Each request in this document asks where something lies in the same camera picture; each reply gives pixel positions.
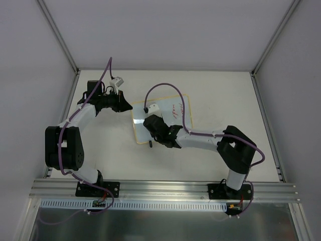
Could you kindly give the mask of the small whiteboard with yellow frame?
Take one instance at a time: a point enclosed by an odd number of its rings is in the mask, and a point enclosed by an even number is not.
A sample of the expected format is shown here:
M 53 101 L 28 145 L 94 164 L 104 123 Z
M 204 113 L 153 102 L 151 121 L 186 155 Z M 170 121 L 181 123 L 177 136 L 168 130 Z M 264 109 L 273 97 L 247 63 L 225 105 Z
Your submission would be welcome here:
M 179 95 L 167 96 L 157 99 L 149 99 L 146 106 L 157 104 L 160 108 L 162 117 L 168 126 L 182 125 L 185 122 L 187 128 L 193 128 L 193 120 L 190 108 L 189 96 L 184 94 L 183 100 Z M 144 112 L 144 101 L 133 102 L 131 117 L 135 140 L 138 144 L 147 144 L 152 140 L 148 130 L 143 126 L 143 121 L 146 118 Z

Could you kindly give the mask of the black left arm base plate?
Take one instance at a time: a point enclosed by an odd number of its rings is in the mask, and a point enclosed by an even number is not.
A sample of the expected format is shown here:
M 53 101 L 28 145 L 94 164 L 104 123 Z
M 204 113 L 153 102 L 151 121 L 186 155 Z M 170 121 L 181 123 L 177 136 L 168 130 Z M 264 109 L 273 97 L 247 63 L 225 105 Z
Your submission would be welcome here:
M 75 192 L 76 197 L 103 197 L 106 193 L 106 197 L 111 197 L 110 193 L 107 193 L 105 190 L 108 190 L 114 198 L 119 197 L 120 192 L 120 182 L 109 182 L 103 181 L 100 188 L 92 187 L 88 184 L 77 183 L 77 188 Z

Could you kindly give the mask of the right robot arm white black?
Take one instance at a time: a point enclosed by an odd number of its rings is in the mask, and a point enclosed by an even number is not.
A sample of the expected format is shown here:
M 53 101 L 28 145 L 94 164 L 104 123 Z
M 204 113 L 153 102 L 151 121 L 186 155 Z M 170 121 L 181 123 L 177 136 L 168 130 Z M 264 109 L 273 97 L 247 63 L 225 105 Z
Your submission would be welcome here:
M 243 182 L 249 172 L 257 146 L 235 126 L 222 132 L 206 132 L 183 126 L 168 126 L 163 118 L 153 114 L 144 119 L 143 126 L 151 137 L 167 148 L 198 148 L 217 152 L 229 168 L 224 193 L 235 199 L 242 193 Z

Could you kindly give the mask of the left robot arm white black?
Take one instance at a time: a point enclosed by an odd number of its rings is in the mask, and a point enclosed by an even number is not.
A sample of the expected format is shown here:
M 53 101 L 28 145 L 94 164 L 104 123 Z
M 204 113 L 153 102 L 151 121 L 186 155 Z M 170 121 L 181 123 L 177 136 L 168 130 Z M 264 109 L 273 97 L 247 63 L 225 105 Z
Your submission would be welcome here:
M 49 126 L 45 130 L 46 165 L 87 184 L 87 190 L 93 196 L 104 192 L 104 183 L 99 170 L 84 164 L 81 133 L 103 109 L 110 108 L 114 112 L 132 110 L 119 89 L 122 84 L 123 79 L 116 77 L 110 81 L 110 91 L 106 92 L 103 83 L 89 80 L 87 91 L 77 102 L 72 115 L 58 126 Z

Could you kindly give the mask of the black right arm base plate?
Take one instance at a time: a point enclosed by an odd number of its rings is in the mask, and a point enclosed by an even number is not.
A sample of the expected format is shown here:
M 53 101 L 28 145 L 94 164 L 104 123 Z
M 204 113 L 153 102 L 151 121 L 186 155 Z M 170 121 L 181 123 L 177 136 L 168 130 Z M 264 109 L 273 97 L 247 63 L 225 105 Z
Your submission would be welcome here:
M 212 183 L 207 187 L 210 200 L 250 200 L 253 194 L 250 184 L 243 184 L 240 190 L 234 190 L 225 183 Z

